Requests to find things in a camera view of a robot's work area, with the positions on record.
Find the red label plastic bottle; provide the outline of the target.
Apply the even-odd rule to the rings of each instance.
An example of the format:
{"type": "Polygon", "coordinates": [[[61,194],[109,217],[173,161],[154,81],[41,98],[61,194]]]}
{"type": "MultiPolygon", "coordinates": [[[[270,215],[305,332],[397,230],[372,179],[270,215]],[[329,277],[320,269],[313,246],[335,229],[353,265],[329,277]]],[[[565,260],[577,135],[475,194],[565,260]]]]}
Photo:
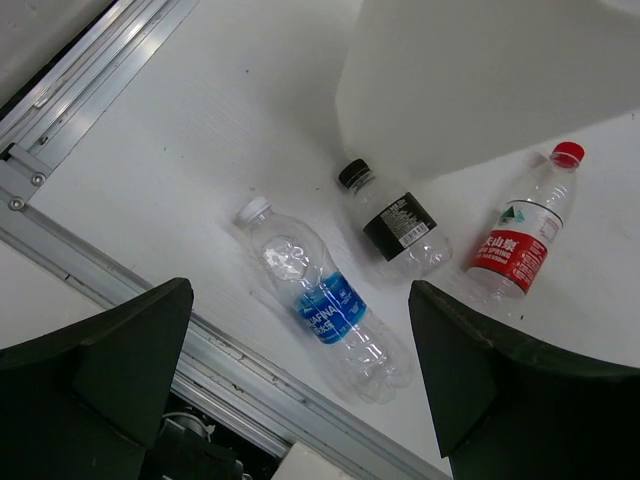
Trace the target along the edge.
{"type": "Polygon", "coordinates": [[[492,299],[522,299],[572,211],[584,148],[564,141],[508,190],[466,273],[492,299]]]}

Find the white octagonal plastic bin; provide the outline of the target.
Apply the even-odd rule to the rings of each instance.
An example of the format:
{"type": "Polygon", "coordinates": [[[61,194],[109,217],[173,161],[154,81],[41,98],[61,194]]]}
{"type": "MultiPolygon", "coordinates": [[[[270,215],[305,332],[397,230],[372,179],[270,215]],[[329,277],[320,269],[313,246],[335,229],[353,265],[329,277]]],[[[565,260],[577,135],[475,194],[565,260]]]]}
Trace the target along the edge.
{"type": "Polygon", "coordinates": [[[365,1],[336,110],[349,154],[431,178],[639,105],[635,1],[365,1]]]}

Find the aluminium left side rail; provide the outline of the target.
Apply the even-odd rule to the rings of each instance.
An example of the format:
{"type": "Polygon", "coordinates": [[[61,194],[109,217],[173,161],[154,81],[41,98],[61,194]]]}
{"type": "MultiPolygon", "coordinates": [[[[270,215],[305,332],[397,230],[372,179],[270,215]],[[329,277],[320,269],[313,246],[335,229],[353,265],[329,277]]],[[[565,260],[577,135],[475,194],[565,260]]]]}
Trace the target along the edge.
{"type": "Polygon", "coordinates": [[[197,5],[114,2],[1,121],[1,160],[62,161],[197,5]]]}

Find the blue label plastic bottle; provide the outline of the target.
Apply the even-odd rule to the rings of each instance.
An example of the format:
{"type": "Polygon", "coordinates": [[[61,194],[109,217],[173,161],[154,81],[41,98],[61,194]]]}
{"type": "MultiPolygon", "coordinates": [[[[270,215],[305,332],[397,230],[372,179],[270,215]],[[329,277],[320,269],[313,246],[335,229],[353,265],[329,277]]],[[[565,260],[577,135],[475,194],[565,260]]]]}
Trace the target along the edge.
{"type": "Polygon", "coordinates": [[[351,286],[315,230],[275,212],[263,197],[236,221],[276,298],[321,344],[329,374],[369,404],[388,403],[412,384],[407,348],[351,286]]]}

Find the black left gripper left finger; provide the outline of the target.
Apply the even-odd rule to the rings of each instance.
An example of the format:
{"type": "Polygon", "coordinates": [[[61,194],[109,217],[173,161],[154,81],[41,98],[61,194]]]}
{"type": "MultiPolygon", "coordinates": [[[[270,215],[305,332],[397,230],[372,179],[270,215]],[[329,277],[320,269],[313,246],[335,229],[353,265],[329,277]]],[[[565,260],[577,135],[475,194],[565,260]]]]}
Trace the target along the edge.
{"type": "Polygon", "coordinates": [[[135,479],[158,434],[194,301],[174,278],[1,351],[4,479],[135,479]]]}

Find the black label plastic bottle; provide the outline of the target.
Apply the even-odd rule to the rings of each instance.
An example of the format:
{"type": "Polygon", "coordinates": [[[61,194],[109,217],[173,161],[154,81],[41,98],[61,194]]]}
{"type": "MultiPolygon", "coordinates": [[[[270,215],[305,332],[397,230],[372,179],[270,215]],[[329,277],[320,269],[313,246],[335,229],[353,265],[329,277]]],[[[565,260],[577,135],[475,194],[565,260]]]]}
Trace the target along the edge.
{"type": "Polygon", "coordinates": [[[393,281],[420,280],[453,256],[448,237],[416,197],[362,159],[338,174],[346,211],[360,238],[380,259],[379,271],[393,281]]]}

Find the aluminium front frame rail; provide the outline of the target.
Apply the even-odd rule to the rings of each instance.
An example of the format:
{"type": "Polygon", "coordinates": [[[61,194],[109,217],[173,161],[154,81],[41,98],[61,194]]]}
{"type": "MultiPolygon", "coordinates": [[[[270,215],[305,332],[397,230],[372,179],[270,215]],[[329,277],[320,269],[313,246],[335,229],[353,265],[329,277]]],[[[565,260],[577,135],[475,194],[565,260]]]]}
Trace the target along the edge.
{"type": "MultiPolygon", "coordinates": [[[[18,146],[1,152],[1,239],[101,307],[150,284],[30,206],[52,169],[18,146]]],[[[172,391],[274,456],[295,442],[356,478],[443,479],[445,473],[226,333],[191,316],[172,391]]]]}

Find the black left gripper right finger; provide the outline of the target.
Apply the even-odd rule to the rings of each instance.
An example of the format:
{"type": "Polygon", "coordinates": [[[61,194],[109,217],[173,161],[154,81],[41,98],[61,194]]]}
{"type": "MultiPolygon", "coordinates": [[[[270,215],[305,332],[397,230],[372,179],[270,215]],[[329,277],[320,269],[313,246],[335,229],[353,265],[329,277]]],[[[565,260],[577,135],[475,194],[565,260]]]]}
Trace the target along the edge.
{"type": "Polygon", "coordinates": [[[457,479],[635,479],[639,372],[493,320],[426,281],[409,313],[440,454],[457,479]]]}

